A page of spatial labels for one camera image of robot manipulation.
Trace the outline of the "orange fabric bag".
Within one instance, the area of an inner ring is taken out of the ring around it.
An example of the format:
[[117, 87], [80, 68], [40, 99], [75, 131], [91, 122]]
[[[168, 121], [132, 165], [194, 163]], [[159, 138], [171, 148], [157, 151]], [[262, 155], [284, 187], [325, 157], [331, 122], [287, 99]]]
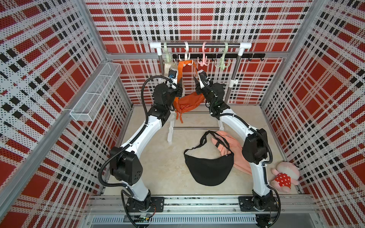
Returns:
[[[187, 66], [187, 63], [188, 61], [180, 61], [178, 64], [178, 72], [179, 72], [178, 84], [183, 85], [183, 68]], [[194, 77], [198, 78], [197, 74], [198, 71], [195, 63], [193, 63], [193, 69], [195, 70], [195, 76], [193, 76], [193, 78]], [[182, 124], [183, 124], [182, 115], [184, 113], [194, 110], [200, 105], [195, 103], [195, 95], [196, 93], [193, 92], [189, 95], [182, 96], [181, 98], [179, 98], [177, 102], [173, 102], [174, 108], [176, 109], [176, 120], [180, 119]]]

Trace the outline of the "cream fabric bag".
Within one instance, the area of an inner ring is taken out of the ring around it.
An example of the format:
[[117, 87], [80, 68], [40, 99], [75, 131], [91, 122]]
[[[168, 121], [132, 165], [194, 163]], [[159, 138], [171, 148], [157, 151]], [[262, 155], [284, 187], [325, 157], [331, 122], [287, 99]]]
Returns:
[[164, 64], [164, 76], [168, 77], [169, 76], [169, 71], [170, 70], [174, 70], [174, 71], [178, 71], [178, 66], [176, 63], [173, 62], [166, 62]]

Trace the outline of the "pink fabric bag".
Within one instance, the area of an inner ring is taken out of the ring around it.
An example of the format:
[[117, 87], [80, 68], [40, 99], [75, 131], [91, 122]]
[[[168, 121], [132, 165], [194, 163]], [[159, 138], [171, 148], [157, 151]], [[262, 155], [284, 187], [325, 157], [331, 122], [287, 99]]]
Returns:
[[[227, 141], [231, 151], [234, 153], [234, 164], [233, 164], [234, 168], [248, 175], [252, 175], [250, 164], [242, 155], [242, 146], [239, 143], [239, 141], [225, 131], [217, 131], [216, 133]], [[220, 151], [221, 156], [228, 155], [231, 153], [227, 148], [221, 145], [221, 143], [218, 142], [218, 140], [215, 139], [213, 136], [211, 137], [211, 141]]]

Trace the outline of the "black fabric bag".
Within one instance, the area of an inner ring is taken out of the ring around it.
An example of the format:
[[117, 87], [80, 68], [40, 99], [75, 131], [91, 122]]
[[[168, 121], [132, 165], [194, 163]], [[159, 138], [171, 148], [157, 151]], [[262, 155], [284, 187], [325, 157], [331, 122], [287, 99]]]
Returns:
[[222, 184], [230, 174], [234, 165], [234, 153], [228, 141], [213, 131], [207, 131], [200, 139], [200, 143], [192, 150], [203, 147], [207, 142], [207, 136], [211, 135], [217, 140], [217, 145], [228, 150], [227, 155], [216, 159], [197, 158], [187, 154], [189, 149], [184, 151], [185, 164], [187, 165], [194, 180], [204, 186], [217, 186]]

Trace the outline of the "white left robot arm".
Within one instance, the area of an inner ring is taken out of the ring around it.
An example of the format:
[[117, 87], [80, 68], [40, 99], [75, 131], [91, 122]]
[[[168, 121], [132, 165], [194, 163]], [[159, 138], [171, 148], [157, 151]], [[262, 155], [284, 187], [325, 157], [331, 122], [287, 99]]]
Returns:
[[[148, 82], [162, 79], [155, 86], [154, 102], [147, 109], [144, 100], [144, 89]], [[130, 203], [137, 206], [139, 211], [148, 211], [152, 206], [151, 192], [146, 188], [141, 177], [143, 167], [140, 162], [141, 154], [155, 133], [157, 133], [172, 111], [174, 100], [182, 95], [182, 79], [180, 76], [154, 76], [148, 78], [142, 85], [141, 100], [145, 121], [138, 131], [122, 146], [113, 147], [110, 157], [101, 165], [98, 171], [98, 181], [105, 187], [121, 187], [122, 195], [127, 195]]]

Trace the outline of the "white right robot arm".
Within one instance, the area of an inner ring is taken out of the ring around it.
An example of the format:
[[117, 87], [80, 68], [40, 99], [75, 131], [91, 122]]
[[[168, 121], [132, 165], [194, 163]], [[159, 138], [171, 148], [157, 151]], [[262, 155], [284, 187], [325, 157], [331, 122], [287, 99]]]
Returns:
[[271, 148], [268, 144], [267, 133], [264, 129], [257, 129], [246, 123], [241, 117], [223, 101], [223, 85], [213, 83], [204, 71], [199, 73], [197, 91], [202, 93], [209, 104], [209, 112], [233, 129], [243, 140], [241, 153], [248, 161], [253, 178], [253, 207], [258, 211], [276, 204], [278, 214], [281, 212], [280, 197], [267, 180], [266, 166], [273, 161]]

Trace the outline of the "pink plastic hook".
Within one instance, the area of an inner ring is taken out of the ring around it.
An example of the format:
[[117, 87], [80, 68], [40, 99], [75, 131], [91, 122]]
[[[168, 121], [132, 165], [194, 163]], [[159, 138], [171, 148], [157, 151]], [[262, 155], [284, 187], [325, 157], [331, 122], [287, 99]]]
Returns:
[[208, 60], [208, 57], [207, 57], [207, 55], [205, 53], [206, 44], [207, 44], [207, 42], [204, 42], [202, 44], [202, 58], [197, 58], [198, 64], [201, 67], [208, 66], [210, 64], [210, 60]]

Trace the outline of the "white plastic hook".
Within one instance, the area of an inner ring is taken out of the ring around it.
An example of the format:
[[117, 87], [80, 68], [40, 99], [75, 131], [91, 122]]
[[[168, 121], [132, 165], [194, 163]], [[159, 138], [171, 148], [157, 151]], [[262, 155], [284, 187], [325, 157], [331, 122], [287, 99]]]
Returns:
[[187, 65], [192, 66], [194, 62], [191, 60], [191, 54], [189, 53], [189, 43], [185, 41], [184, 45], [185, 45], [184, 58], [181, 59], [180, 57], [178, 57], [179, 61], [188, 61]]

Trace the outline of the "light green hook right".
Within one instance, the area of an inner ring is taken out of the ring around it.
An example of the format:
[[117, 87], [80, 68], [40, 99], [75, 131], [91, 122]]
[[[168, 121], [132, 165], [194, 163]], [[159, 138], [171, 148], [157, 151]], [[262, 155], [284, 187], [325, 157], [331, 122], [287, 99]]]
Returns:
[[226, 63], [226, 54], [229, 50], [229, 44], [227, 42], [224, 42], [224, 51], [222, 53], [222, 56], [219, 60], [219, 63], [216, 63], [215, 66], [219, 68], [220, 70], [224, 71], [226, 68], [228, 68], [231, 65], [231, 61], [228, 60], [228, 63]]

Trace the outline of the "light green hook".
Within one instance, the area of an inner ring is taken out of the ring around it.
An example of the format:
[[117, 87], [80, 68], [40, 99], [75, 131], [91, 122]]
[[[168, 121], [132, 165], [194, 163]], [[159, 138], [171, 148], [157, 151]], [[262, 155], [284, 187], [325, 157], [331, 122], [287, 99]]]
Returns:
[[173, 55], [168, 51], [167, 43], [163, 43], [163, 50], [166, 57], [166, 62], [172, 65], [176, 65], [176, 60], [173, 58]]
[[227, 42], [224, 42], [224, 51], [222, 53], [222, 56], [219, 60], [219, 63], [216, 63], [215, 66], [219, 68], [220, 70], [224, 71], [226, 68], [228, 68], [231, 65], [231, 61], [228, 60], [228, 63], [226, 63], [226, 54], [229, 50], [229, 44]]

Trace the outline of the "light green hook left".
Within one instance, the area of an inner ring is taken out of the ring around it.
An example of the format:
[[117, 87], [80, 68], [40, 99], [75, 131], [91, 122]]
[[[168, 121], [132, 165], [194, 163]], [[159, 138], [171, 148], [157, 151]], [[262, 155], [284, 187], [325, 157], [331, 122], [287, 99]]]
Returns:
[[168, 51], [167, 43], [163, 43], [163, 50], [166, 57], [166, 62], [172, 65], [176, 65], [176, 60], [173, 58], [173, 55]]

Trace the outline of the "white and steel garment rack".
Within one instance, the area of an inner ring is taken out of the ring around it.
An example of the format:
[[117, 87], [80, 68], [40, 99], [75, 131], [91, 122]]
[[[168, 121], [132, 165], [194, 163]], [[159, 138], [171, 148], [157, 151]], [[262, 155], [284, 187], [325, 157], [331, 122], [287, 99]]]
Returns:
[[[158, 59], [160, 60], [160, 67], [162, 70], [162, 73], [164, 73], [164, 63], [163, 63], [163, 43], [164, 42], [152, 42], [149, 44], [151, 49], [155, 49], [157, 51]], [[189, 49], [190, 48], [202, 48], [203, 43], [189, 43]], [[238, 57], [236, 58], [236, 64], [234, 65], [233, 74], [232, 77], [228, 83], [228, 90], [225, 96], [224, 101], [227, 103], [229, 100], [229, 96], [231, 94], [232, 88], [234, 85], [238, 84], [238, 80], [236, 79], [238, 68], [241, 62], [241, 56], [244, 53], [245, 50], [249, 50], [252, 47], [252, 43], [248, 42], [241, 42], [241, 43], [228, 43], [229, 49], [230, 48], [236, 48], [238, 50]], [[184, 48], [184, 43], [167, 43], [168, 48]], [[222, 48], [224, 50], [224, 43], [207, 43], [206, 48]]]

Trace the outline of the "pink plush toy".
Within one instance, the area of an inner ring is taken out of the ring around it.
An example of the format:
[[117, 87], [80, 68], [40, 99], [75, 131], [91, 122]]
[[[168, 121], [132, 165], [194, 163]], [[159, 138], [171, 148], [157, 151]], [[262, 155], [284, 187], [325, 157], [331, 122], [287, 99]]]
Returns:
[[271, 186], [282, 193], [290, 193], [291, 186], [299, 185], [299, 169], [294, 164], [282, 161], [276, 168], [271, 169], [275, 178], [271, 181]]

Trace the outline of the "black wall hook rail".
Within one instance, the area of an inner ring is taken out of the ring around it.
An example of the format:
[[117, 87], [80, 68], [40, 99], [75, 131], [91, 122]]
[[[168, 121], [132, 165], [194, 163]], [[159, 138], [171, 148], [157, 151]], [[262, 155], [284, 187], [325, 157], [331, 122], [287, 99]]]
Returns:
[[[213, 54], [205, 54], [207, 59], [220, 59], [223, 54], [213, 53]], [[264, 59], [266, 56], [265, 53], [243, 53], [242, 59]], [[181, 58], [183, 59], [184, 55], [173, 54], [173, 59]], [[203, 58], [203, 54], [190, 54], [191, 59]], [[237, 53], [228, 53], [225, 55], [225, 59], [236, 59], [238, 57]]]

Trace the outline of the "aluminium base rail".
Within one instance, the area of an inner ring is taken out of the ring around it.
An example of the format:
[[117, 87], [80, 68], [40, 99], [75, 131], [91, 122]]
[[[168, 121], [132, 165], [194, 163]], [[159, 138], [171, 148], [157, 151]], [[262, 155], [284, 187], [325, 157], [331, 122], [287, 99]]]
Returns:
[[[264, 211], [249, 206], [248, 196], [239, 195], [167, 195], [156, 203], [158, 212], [135, 212], [137, 219], [152, 215], [147, 228], [255, 228], [257, 218], [274, 219], [275, 228], [324, 228], [319, 208], [309, 195], [281, 195], [281, 210], [276, 204]], [[132, 227], [120, 196], [92, 197], [82, 217], [82, 228]]]

